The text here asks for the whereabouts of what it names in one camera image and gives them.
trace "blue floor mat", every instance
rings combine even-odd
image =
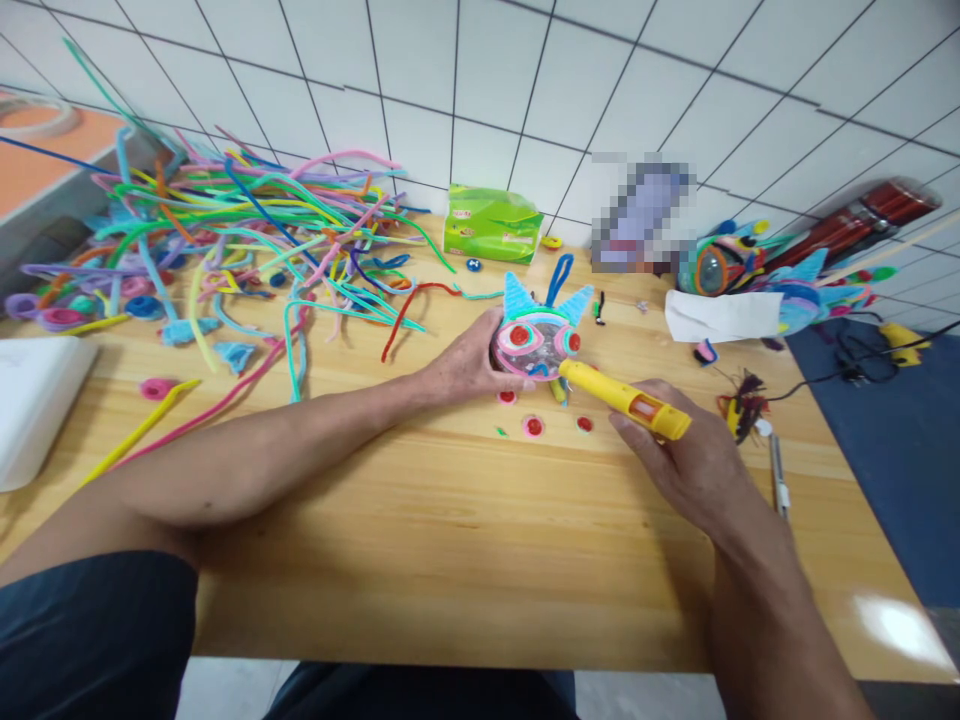
[[[836,345],[824,337],[844,322],[788,339],[804,377],[837,369]],[[846,335],[886,346],[866,323],[849,322]],[[960,607],[960,338],[937,338],[922,365],[889,383],[836,378],[811,389],[921,602]]]

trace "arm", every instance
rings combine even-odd
[[[790,529],[753,484],[726,423],[663,381],[636,387],[693,418],[666,445],[619,413],[610,422],[663,496],[713,541],[708,642],[730,717],[873,718],[817,611]]]
[[[423,370],[191,433],[83,487],[0,566],[0,586],[72,560],[161,550],[196,566],[198,531],[254,515],[420,412],[531,380],[496,372],[485,312]]]

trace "hand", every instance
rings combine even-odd
[[[626,416],[610,415],[610,424],[678,513],[717,539],[742,526],[745,518],[758,509],[757,500],[769,510],[723,418],[704,410],[663,380],[647,380],[633,387],[673,405],[693,420],[682,438],[661,445]]]
[[[502,320],[503,308],[490,308],[418,373],[435,391],[441,404],[467,402],[484,395],[493,397],[508,390],[530,392],[536,388],[533,380],[499,372],[490,364],[490,341]]]

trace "red pipe cleaner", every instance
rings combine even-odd
[[[290,331],[290,334],[293,337],[297,336],[297,333],[300,332],[300,328],[302,328],[304,323],[306,323],[307,312],[308,312],[308,308],[300,309],[300,321]],[[271,368],[273,363],[277,360],[277,358],[285,349],[286,349],[286,344],[282,342],[278,342],[276,345],[274,345],[271,348],[270,352],[263,359],[263,362],[260,363],[260,367],[258,367],[256,370],[250,373],[247,377],[245,377],[243,380],[241,380],[236,385],[234,385],[233,389],[227,393],[226,397],[223,398],[223,400],[218,402],[216,405],[214,405],[212,408],[210,408],[206,412],[200,415],[197,415],[197,417],[195,417],[193,420],[190,420],[189,422],[186,422],[180,427],[178,427],[176,430],[172,430],[171,432],[167,433],[162,438],[157,440],[155,443],[151,443],[150,445],[147,445],[147,447],[145,447],[143,450],[140,450],[139,452],[134,453],[130,457],[125,458],[124,460],[118,462],[116,465],[114,465],[110,469],[116,470],[118,467],[122,467],[123,465],[126,465],[128,462],[136,460],[138,457],[151,453],[154,450],[158,450],[159,448],[162,448],[164,445],[167,445],[173,442],[181,435],[184,435],[190,432],[197,425],[200,425],[201,423],[206,422],[210,418],[222,413],[227,408],[227,406],[229,406],[230,403],[233,402],[234,398],[236,398],[236,396],[239,394],[241,390],[243,390],[247,385],[251,385],[257,382],[260,378],[262,378],[264,375],[267,374],[267,370]]]
[[[397,337],[397,331],[400,329],[400,324],[403,322],[403,316],[407,314],[407,308],[410,307],[410,302],[413,300],[413,296],[417,294],[418,290],[428,287],[442,287],[451,295],[463,295],[462,291],[449,288],[443,283],[422,283],[417,285],[413,291],[407,295],[407,301],[403,303],[403,307],[400,308],[400,314],[397,315],[397,319],[393,323],[393,330],[390,331],[390,338],[387,340],[387,344],[383,346],[383,352],[380,354],[380,362],[385,363],[387,361],[387,353],[390,352],[390,346],[393,345],[393,340]]]

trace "green tissue box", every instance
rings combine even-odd
[[[543,213],[505,190],[453,185],[443,226],[443,250],[529,265],[537,252]]]

